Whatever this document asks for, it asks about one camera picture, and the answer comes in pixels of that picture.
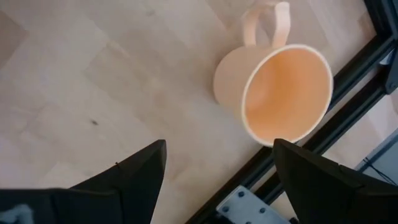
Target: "light wood surface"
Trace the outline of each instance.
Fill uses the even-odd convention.
[[[248,0],[1,0],[0,187],[70,187],[156,139],[153,223],[184,223],[260,148],[213,98]],[[362,0],[291,1],[289,43],[336,73],[373,36]],[[272,15],[258,38],[269,43]],[[326,156],[355,166],[398,127],[385,97]],[[273,206],[293,215],[282,196]]]

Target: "peach mug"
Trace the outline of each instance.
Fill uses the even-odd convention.
[[[244,16],[244,46],[217,66],[213,88],[218,103],[231,110],[259,143],[275,138],[296,142],[325,115],[333,91],[333,75],[325,58],[303,44],[286,45],[290,31],[287,2],[272,7],[275,32],[270,47],[256,45],[258,18],[268,7]]]

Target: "mug rim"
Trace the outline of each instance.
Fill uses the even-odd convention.
[[[307,46],[307,45],[304,45],[304,44],[289,44],[289,45],[285,45],[285,46],[283,46],[283,47],[280,47],[280,48],[275,49],[274,51],[272,51],[270,54],[268,54],[266,57],[264,57],[264,58],[257,64],[257,66],[255,67],[255,69],[254,69],[254,70],[252,71],[252,73],[250,74],[250,76],[249,76],[249,78],[248,78],[248,80],[246,81],[246,84],[245,84],[245,86],[244,86],[244,90],[243,90],[243,94],[242,94],[242,103],[241,103],[241,117],[242,117],[242,119],[243,119],[243,125],[244,125],[246,131],[250,134],[250,136],[251,136],[252,138],[254,138],[257,142],[259,142],[260,144],[262,144],[262,145],[264,145],[264,146],[272,147],[272,146],[274,145],[274,143],[273,143],[273,142],[268,142],[268,141],[265,141],[265,140],[259,138],[259,137],[252,131],[252,129],[249,127],[249,122],[248,122],[248,119],[247,119],[247,117],[246,117],[246,107],[245,107],[245,105],[246,105],[247,93],[248,93],[248,90],[249,90],[249,86],[250,86],[250,84],[251,84],[251,82],[252,82],[254,76],[255,76],[256,73],[259,71],[259,69],[260,69],[270,58],[272,58],[273,56],[275,56],[275,55],[277,55],[277,54],[279,54],[279,53],[281,53],[281,52],[283,52],[283,51],[289,50],[289,49],[305,49],[305,50],[307,50],[307,51],[309,51],[309,52],[311,52],[311,53],[314,53],[314,54],[322,61],[322,63],[324,64],[324,66],[325,66],[325,68],[326,68],[326,71],[327,71],[327,74],[328,74],[328,78],[329,78],[329,80],[330,80],[330,81],[329,81],[329,89],[330,89],[330,91],[329,91],[329,95],[328,95],[328,100],[327,100],[327,103],[325,103],[325,107],[324,107],[324,109],[322,110],[322,113],[319,115],[317,121],[316,121],[305,133],[303,133],[301,136],[299,136],[299,137],[297,137],[297,138],[295,138],[295,139],[289,139],[289,141],[291,141],[291,142],[297,142],[297,141],[303,139],[303,138],[304,138],[305,136],[307,136],[308,134],[310,134],[310,133],[316,128],[316,126],[318,126],[318,124],[320,123],[320,121],[322,120],[322,118],[325,116],[325,114],[326,114],[326,112],[327,112],[327,110],[328,110],[330,101],[331,101],[331,96],[332,96],[332,93],[333,93],[333,74],[332,74],[332,72],[331,72],[330,65],[329,65],[329,63],[327,62],[326,58],[325,58],[319,51],[317,51],[317,50],[314,49],[313,47],[310,47],[310,46]]]

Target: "black metal frame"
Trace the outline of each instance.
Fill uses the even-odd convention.
[[[364,0],[377,35],[360,50],[334,77],[335,87],[329,109],[332,109],[363,77],[379,65],[397,47],[398,0]],[[377,75],[342,107],[303,147],[323,154],[365,115],[383,96],[398,86],[398,57],[396,51],[392,63],[380,67]],[[216,206],[242,185],[251,188],[274,166],[271,149],[263,147],[245,164],[212,198],[199,209],[187,223],[228,223],[220,217]],[[272,175],[255,194],[271,204],[283,193],[278,175]]]

